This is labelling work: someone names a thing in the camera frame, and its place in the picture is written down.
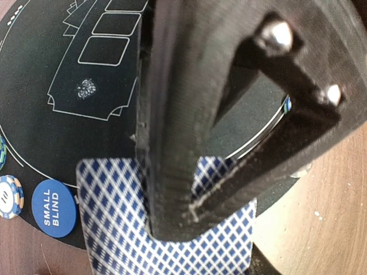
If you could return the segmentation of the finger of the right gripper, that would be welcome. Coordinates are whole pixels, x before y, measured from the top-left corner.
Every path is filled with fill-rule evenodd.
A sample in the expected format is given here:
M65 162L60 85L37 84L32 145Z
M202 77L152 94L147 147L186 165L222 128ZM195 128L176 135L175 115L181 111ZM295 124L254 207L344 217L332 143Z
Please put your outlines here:
M151 233L186 242L217 223L190 223L191 187L204 142L224 109L237 53L300 104L318 104L301 51L314 1L157 1L148 89L146 165Z
M347 134L344 102L300 104L286 97L256 143L218 183L189 205L190 223L219 223L290 173L324 154Z

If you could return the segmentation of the green white chips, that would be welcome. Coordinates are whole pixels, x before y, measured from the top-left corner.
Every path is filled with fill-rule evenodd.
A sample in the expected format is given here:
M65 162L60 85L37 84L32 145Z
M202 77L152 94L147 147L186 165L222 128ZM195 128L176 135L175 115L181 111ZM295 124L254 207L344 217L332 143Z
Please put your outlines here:
M1 147L0 147L0 170L3 169L5 162L6 162L6 157L7 157L7 148L6 148L6 142L5 139L1 136L0 137L0 142L1 142Z
M283 112L288 113L292 108L292 102L290 97L286 97L283 104Z

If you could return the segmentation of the blue small blind button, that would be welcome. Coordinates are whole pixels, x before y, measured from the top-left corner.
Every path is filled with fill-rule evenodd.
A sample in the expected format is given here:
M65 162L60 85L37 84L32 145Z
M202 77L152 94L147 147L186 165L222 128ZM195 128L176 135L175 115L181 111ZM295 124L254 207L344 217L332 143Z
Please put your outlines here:
M77 205L70 189L63 183L47 179L32 194L32 214L38 227L47 235L63 238L74 229Z

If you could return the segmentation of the blue white chips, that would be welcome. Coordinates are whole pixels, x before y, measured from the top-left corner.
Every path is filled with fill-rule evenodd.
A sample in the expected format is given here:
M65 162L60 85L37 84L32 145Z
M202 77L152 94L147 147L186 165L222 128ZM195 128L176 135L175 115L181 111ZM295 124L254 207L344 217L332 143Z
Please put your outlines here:
M1 176L1 217L13 219L24 207L24 192L20 181L12 175Z

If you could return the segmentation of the blue card deck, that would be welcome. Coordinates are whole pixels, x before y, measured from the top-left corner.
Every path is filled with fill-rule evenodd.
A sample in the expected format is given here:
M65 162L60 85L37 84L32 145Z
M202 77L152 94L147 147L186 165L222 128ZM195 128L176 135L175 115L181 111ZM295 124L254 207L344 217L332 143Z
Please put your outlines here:
M189 242L153 239L143 169L133 159L76 168L83 235L94 274L248 274L257 201Z

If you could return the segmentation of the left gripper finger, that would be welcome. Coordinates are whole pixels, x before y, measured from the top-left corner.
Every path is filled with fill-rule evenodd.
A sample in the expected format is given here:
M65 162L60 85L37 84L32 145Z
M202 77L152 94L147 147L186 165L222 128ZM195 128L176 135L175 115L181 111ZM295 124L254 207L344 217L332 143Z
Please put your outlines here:
M251 275L282 275L267 257L260 251L254 243L252 246L251 263L249 266Z

